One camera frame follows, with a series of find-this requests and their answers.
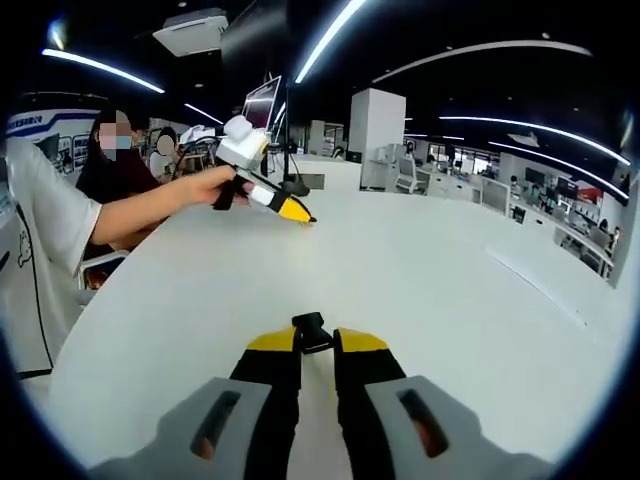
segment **white pillar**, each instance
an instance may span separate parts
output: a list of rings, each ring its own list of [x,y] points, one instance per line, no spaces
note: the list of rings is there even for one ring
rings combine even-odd
[[[312,120],[309,131],[309,153],[311,155],[322,155],[324,148],[324,122],[322,120]]]
[[[388,167],[372,164],[376,148],[402,144],[407,99],[370,88],[351,98],[349,150],[362,154],[363,187],[387,186]]]

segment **person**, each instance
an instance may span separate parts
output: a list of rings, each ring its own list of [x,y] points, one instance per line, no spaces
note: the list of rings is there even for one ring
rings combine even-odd
[[[622,230],[620,227],[616,227],[611,234],[611,241],[609,242],[609,251],[613,252],[618,245],[618,241],[620,240],[620,235],[622,235]]]
[[[31,244],[28,260],[34,262],[37,301],[52,366],[81,312],[75,275],[87,245],[117,241],[188,205],[213,204],[220,196],[220,186],[235,177],[229,166],[212,168],[102,204],[64,180],[28,140],[9,138],[4,155],[1,153],[12,197],[22,212],[20,236]],[[236,203],[246,200],[238,198]]]
[[[160,185],[145,166],[137,149],[131,148],[134,142],[139,143],[144,138],[143,122],[140,119],[135,122],[137,123],[131,124],[124,112],[112,107],[102,110],[93,122],[89,133],[87,160],[76,187],[98,203],[122,200]],[[102,148],[103,140],[113,143],[105,144]],[[105,255],[114,250],[132,250],[152,230],[153,228],[146,228],[131,232],[109,245],[90,245],[86,258]]]
[[[518,177],[511,175],[511,196],[515,199],[520,198],[522,187],[518,185]]]
[[[149,170],[160,183],[167,183],[171,180],[180,160],[178,153],[178,137],[171,127],[164,127],[160,130],[156,151],[149,157]]]

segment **white t-shirt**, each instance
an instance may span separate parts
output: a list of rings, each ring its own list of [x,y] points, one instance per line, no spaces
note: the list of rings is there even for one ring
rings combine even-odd
[[[78,283],[74,277],[101,205],[65,181],[42,151],[28,140],[7,139],[6,159],[11,194],[24,212],[32,247],[29,248],[27,229],[18,218],[20,253],[10,261],[14,273],[22,273],[23,277],[33,277],[31,262],[35,262],[42,323],[55,363],[64,340],[81,313]],[[39,364],[33,365],[36,362],[33,357],[38,357],[34,352],[43,348],[38,318],[30,318],[37,315],[37,309],[33,308],[35,294],[29,289],[21,292],[24,289],[19,287],[11,291],[12,285],[19,284],[18,281],[3,283],[1,301],[4,303],[5,321],[9,323],[9,328],[5,329],[9,337],[7,340],[17,357],[20,371],[50,368],[42,365],[42,353],[39,354]],[[25,334],[33,337],[34,324],[38,326],[36,338],[24,338]],[[16,351],[13,345],[22,348]]]
[[[167,166],[169,166],[169,171],[173,172],[172,164],[173,159],[169,155],[160,155],[158,152],[153,152],[151,157],[149,157],[149,170],[151,170],[151,174],[156,177],[156,179],[167,174],[165,169]]]

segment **ceiling light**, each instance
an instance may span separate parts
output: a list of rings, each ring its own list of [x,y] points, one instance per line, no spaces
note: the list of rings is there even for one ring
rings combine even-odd
[[[497,143],[497,142],[489,142],[491,145],[496,145],[498,147],[504,147],[504,148],[512,148],[514,150],[520,150],[521,152],[526,152],[526,153],[530,153],[531,155],[538,155],[539,157],[543,157],[546,158],[548,160],[551,160],[553,162],[557,162],[560,163],[566,167],[569,168],[573,168],[574,170],[583,173],[585,175],[587,175],[588,177],[593,178],[594,180],[597,180],[598,182],[600,182],[602,185],[605,185],[606,187],[610,188],[611,190],[613,190],[614,192],[616,192],[617,194],[619,194],[620,196],[622,196],[625,200],[629,200],[629,195],[627,195],[626,193],[624,193],[622,190],[620,190],[618,187],[612,185],[611,183],[607,182],[606,180],[603,180],[602,178],[594,175],[591,172],[588,172],[586,170],[584,170],[583,168],[577,167],[575,165],[572,165],[570,163],[567,163],[563,160],[554,158],[554,157],[550,157],[549,155],[545,155],[543,153],[539,153],[539,152],[534,152],[532,150],[527,150],[526,148],[520,148],[520,147],[514,147],[513,145],[505,145],[503,143]]]
[[[453,57],[455,55],[462,55],[463,53],[481,52],[483,50],[494,50],[497,48],[514,48],[514,47],[538,47],[538,48],[555,48],[556,50],[564,50],[567,52],[573,52],[580,55],[586,55],[588,57],[593,56],[586,48],[578,47],[577,45],[571,45],[569,43],[562,42],[548,42],[545,40],[506,40],[503,42],[490,42],[482,43],[479,45],[471,45],[469,47],[456,48],[448,52],[438,53],[437,55],[431,55],[421,60],[408,63],[400,68],[396,68],[394,71],[385,73],[384,75],[376,78],[371,83],[378,83],[382,80],[386,80],[389,77],[393,77],[399,73],[411,70],[412,68],[419,67],[425,63],[435,62],[436,60],[442,60],[443,58]]]
[[[51,32],[51,39],[56,44],[56,47],[58,47],[60,50],[64,50],[64,44],[62,43],[62,40],[60,39],[60,34],[58,33],[57,30],[54,30],[53,32]]]
[[[196,111],[196,112],[198,112],[198,113],[200,113],[200,114],[202,114],[202,115],[204,115],[204,116],[205,116],[205,117],[207,117],[207,118],[210,118],[211,120],[215,120],[215,121],[216,121],[216,122],[218,122],[220,125],[223,125],[223,123],[222,123],[220,120],[218,120],[218,119],[217,119],[217,118],[215,118],[215,117],[212,117],[212,116],[211,116],[211,115],[209,115],[208,113],[203,112],[202,110],[200,110],[199,108],[194,107],[193,105],[189,105],[188,103],[185,103],[185,104],[184,104],[184,106],[185,106],[185,107],[187,107],[187,108],[190,108],[191,110],[194,110],[194,111]]]
[[[270,98],[249,98],[248,100],[245,100],[245,103],[267,103],[267,102],[273,102],[273,98],[272,97],[270,97]]]
[[[276,115],[276,120],[273,123],[278,123],[278,120],[280,120],[280,116],[284,113],[284,109],[287,108],[287,103],[283,103],[282,106],[280,107],[280,110],[278,111],[278,115]]]
[[[503,120],[501,118],[487,118],[487,117],[440,117],[440,120],[478,120],[482,122],[507,123],[509,125],[520,125],[521,127],[537,128],[539,130],[545,130],[547,132],[557,133],[558,135],[562,135],[564,137],[568,137],[573,140],[577,140],[579,142],[585,143],[590,147],[596,148],[601,152],[606,153],[607,155],[615,158],[616,160],[624,163],[625,165],[631,165],[631,162],[629,162],[629,160],[624,158],[622,155],[617,154],[613,150],[603,145],[600,145],[599,143],[596,143],[593,140],[589,140],[587,138],[576,135],[575,133],[565,132],[564,130],[559,130],[557,128],[545,127],[544,125],[536,125],[534,123],[516,122],[515,120]]]
[[[362,5],[364,5],[366,1],[367,0],[351,0],[344,8],[344,10],[340,12],[329,29],[322,36],[322,38],[318,42],[318,45],[316,45],[316,47],[311,52],[311,55],[307,59],[307,62],[304,64],[304,67],[302,67],[302,70],[300,70],[300,73],[296,78],[296,83],[300,83],[302,82],[302,80],[304,80],[304,77],[307,76],[307,73],[309,73],[309,70],[311,69],[313,64],[316,63],[316,60],[318,60],[318,57],[320,57],[324,49],[327,48],[329,42],[333,39],[333,37],[336,36],[336,34],[340,31],[344,24],[347,23],[347,21],[353,16],[353,14],[356,13]]]
[[[110,67],[109,65],[96,62],[95,60],[91,60],[89,58],[81,57],[80,55],[61,52],[59,50],[51,50],[49,48],[45,48],[42,51],[42,55],[46,55],[48,57],[62,58],[63,60],[69,60],[71,62],[82,63],[90,67],[99,68],[100,70],[104,70],[105,72],[113,73],[114,75],[118,75],[119,77],[126,78],[127,80],[131,80],[132,82],[136,82],[137,84],[147,87],[148,89],[153,90],[154,92],[164,93],[164,90],[162,90],[161,88],[158,88],[155,85],[150,84],[149,82],[145,82],[144,80],[141,80],[138,77],[134,77],[133,75],[127,72],[123,72],[122,70],[118,70],[117,68]]]

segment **computer monitor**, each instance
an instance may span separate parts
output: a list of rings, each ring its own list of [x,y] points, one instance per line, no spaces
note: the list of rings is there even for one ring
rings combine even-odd
[[[527,182],[536,183],[540,186],[544,185],[544,173],[534,170],[533,168],[525,169],[524,179]]]
[[[254,128],[270,128],[273,106],[278,95],[281,78],[276,77],[247,95],[242,115],[251,122]]]
[[[563,197],[571,200],[578,198],[578,185],[566,178],[558,177],[557,191]]]

